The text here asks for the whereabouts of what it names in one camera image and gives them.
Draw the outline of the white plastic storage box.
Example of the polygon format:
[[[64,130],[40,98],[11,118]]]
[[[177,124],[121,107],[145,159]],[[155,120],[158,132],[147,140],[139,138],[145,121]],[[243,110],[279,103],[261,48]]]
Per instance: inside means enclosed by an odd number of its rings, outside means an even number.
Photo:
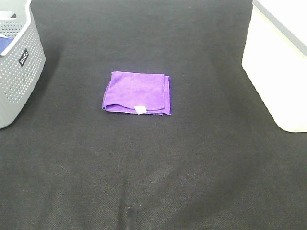
[[[307,2],[255,0],[242,67],[277,126],[307,130]]]

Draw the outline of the grey perforated plastic basket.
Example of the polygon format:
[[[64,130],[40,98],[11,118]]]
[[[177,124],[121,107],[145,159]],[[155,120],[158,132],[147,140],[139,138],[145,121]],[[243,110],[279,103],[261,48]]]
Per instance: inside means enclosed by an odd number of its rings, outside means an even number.
[[[9,126],[35,88],[46,57],[29,0],[0,2],[0,36],[12,37],[13,47],[0,56],[0,127]]]

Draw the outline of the blue cloth in basket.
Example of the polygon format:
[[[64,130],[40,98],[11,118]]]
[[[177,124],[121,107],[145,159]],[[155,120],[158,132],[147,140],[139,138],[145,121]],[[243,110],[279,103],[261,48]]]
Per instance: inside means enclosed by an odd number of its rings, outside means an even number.
[[[13,38],[12,37],[0,37],[0,55],[5,56],[13,47]]]

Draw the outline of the black fabric table mat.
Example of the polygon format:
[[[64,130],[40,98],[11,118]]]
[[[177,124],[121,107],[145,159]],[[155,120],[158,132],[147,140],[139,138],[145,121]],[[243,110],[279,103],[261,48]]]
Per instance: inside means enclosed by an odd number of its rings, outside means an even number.
[[[35,0],[46,55],[0,132],[3,230],[304,230],[307,136],[241,67],[249,0]],[[114,71],[170,77],[171,115],[102,109]]]

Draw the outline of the purple folded towel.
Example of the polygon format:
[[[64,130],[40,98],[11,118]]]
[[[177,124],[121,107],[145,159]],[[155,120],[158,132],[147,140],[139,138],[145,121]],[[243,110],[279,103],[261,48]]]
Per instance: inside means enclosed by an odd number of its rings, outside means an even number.
[[[102,109],[129,114],[171,115],[170,77],[114,71],[102,100]]]

